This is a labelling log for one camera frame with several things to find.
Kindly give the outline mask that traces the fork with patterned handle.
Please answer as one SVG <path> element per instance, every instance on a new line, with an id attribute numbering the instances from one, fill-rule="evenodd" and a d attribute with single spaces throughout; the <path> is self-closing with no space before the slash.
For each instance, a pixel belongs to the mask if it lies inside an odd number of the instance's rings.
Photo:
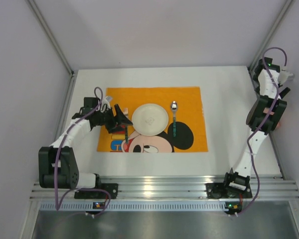
<path id="1" fill-rule="evenodd" d="M 124 115 L 126 118 L 129 117 L 128 108 L 124 108 Z M 128 126 L 125 126 L 125 144 L 129 144 Z"/>

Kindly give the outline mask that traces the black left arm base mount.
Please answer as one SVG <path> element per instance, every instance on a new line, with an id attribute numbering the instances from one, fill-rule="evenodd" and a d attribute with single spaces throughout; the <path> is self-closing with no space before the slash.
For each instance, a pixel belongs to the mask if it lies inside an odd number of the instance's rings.
<path id="1" fill-rule="evenodd" d="M 80 189 L 75 192 L 75 199 L 116 199 L 119 185 L 117 183 L 103 183 L 100 189 Z"/>

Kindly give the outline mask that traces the aluminium corner post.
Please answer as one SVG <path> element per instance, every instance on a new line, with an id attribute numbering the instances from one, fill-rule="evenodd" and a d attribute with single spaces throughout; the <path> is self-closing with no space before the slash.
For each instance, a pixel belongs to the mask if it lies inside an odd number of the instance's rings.
<path id="1" fill-rule="evenodd" d="M 247 67 L 249 73 L 251 73 L 252 70 L 256 67 L 257 62 L 259 61 L 259 59 L 262 56 L 262 54 L 264 53 L 264 51 L 267 49 L 267 47 L 272 42 L 272 39 L 274 38 L 275 34 L 277 33 L 280 25 L 283 23 L 284 19 L 288 15 L 290 9 L 292 8 L 292 6 L 294 5 L 295 2 L 296 2 L 295 0 L 285 0 L 284 1 L 284 4 L 282 5 L 279 13 L 274 18 L 273 23 L 270 25 L 268 32 L 266 33 L 260 46 L 258 47 L 256 53 L 254 54 L 251 64 Z"/>
<path id="2" fill-rule="evenodd" d="M 73 71 L 72 67 L 70 66 L 70 64 L 68 63 L 68 61 L 67 61 L 60 45 L 58 44 L 52 30 L 50 29 L 48 23 L 46 22 L 46 20 L 43 16 L 41 10 L 39 9 L 37 3 L 34 0 L 25 0 L 25 2 L 27 3 L 27 5 L 29 6 L 29 9 L 31 10 L 34 17 L 38 21 L 38 23 L 39 23 L 40 27 L 42 28 L 44 34 L 48 38 L 52 48 L 55 50 L 58 58 L 62 62 L 63 66 L 65 67 L 67 73 L 70 76 L 73 76 L 74 71 Z"/>

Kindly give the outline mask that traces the cream round plate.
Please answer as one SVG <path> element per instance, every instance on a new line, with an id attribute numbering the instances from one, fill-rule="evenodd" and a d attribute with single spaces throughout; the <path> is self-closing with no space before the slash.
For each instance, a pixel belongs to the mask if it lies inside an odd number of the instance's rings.
<path id="1" fill-rule="evenodd" d="M 163 132 L 169 122 L 166 110 L 157 104 L 139 106 L 132 115 L 135 131 L 144 136 L 155 136 Z"/>

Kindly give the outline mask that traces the spoon with patterned handle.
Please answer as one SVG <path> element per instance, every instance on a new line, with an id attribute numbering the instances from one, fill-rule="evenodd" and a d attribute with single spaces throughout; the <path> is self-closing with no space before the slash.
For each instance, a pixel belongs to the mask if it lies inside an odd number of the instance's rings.
<path id="1" fill-rule="evenodd" d="M 178 110 L 178 105 L 176 101 L 171 102 L 170 109 L 173 114 L 173 137 L 176 137 L 176 113 Z"/>

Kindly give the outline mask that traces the right aluminium corner post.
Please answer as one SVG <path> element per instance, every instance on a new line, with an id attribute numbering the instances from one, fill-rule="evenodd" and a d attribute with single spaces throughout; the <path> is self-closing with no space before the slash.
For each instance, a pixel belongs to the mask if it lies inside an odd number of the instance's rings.
<path id="1" fill-rule="evenodd" d="M 277 33 L 280 25 L 283 23 L 284 19 L 288 15 L 290 9 L 292 8 L 292 6 L 294 5 L 295 2 L 296 2 L 295 0 L 285 0 L 284 1 L 284 4 L 282 5 L 279 13 L 274 18 L 273 23 L 270 25 L 268 32 L 266 33 L 260 46 L 258 47 L 256 53 L 254 54 L 251 64 L 247 67 L 249 73 L 251 73 L 252 70 L 256 67 L 257 62 L 259 61 L 259 59 L 262 56 L 262 54 L 264 53 L 264 51 L 267 49 L 267 47 L 272 42 L 272 39 L 274 38 L 275 34 Z"/>

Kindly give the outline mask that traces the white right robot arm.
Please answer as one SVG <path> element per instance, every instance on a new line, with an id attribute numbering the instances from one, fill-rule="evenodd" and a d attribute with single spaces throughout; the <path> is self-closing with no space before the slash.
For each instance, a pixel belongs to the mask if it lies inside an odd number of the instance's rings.
<path id="1" fill-rule="evenodd" d="M 280 87 L 292 74 L 274 65 L 272 61 L 272 58 L 264 57 L 259 60 L 255 69 L 253 80 L 258 83 L 258 98 L 246 119 L 246 125 L 250 128 L 247 146 L 229 174 L 229 186 L 242 191 L 249 184 L 254 160 L 262 143 L 280 123 L 287 108 L 287 102 L 283 98 L 291 91 L 288 87 L 283 90 Z"/>

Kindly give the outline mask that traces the left aluminium corner post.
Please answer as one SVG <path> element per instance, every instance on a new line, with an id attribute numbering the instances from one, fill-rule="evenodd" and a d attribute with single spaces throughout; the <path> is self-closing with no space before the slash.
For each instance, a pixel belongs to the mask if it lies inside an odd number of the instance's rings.
<path id="1" fill-rule="evenodd" d="M 31 10 L 34 17 L 38 21 L 38 23 L 39 23 L 40 27 L 42 28 L 44 34 L 48 38 L 52 48 L 55 50 L 58 58 L 62 62 L 63 66 L 65 67 L 67 73 L 70 76 L 73 76 L 74 71 L 73 71 L 72 67 L 70 66 L 70 64 L 68 63 L 68 61 L 67 61 L 60 45 L 58 44 L 52 30 L 50 29 L 48 23 L 46 22 L 46 20 L 43 16 L 41 10 L 39 9 L 37 3 L 34 0 L 25 0 L 25 2 L 27 3 L 27 5 L 29 6 L 29 9 Z"/>

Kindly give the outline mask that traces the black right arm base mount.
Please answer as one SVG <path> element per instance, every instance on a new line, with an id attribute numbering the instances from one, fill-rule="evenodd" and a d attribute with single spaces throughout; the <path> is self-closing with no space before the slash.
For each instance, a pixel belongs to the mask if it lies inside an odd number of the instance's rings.
<path id="1" fill-rule="evenodd" d="M 253 197 L 250 187 L 245 191 L 226 187 L 223 183 L 205 184 L 208 199 L 251 199 Z"/>

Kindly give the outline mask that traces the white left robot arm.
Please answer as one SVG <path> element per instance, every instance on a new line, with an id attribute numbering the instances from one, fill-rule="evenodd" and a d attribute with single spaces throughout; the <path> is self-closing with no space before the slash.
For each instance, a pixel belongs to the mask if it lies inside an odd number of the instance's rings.
<path id="1" fill-rule="evenodd" d="M 104 126 L 108 133 L 121 132 L 133 123 L 119 105 L 110 105 L 111 97 L 85 97 L 79 112 L 73 115 L 69 126 L 59 138 L 38 152 L 39 184 L 42 188 L 93 189 L 101 188 L 96 173 L 79 172 L 75 148 L 96 126 Z"/>

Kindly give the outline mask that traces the aluminium front frame rail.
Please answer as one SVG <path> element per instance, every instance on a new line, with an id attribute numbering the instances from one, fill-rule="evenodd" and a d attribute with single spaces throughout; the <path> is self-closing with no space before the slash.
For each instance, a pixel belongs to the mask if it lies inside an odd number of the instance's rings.
<path id="1" fill-rule="evenodd" d="M 144 176 L 103 177 L 104 183 L 117 183 L 117 200 L 204 200 L 207 198 L 207 183 L 221 183 L 220 176 Z M 279 176 L 260 177 L 260 201 L 298 200 L 296 182 Z"/>

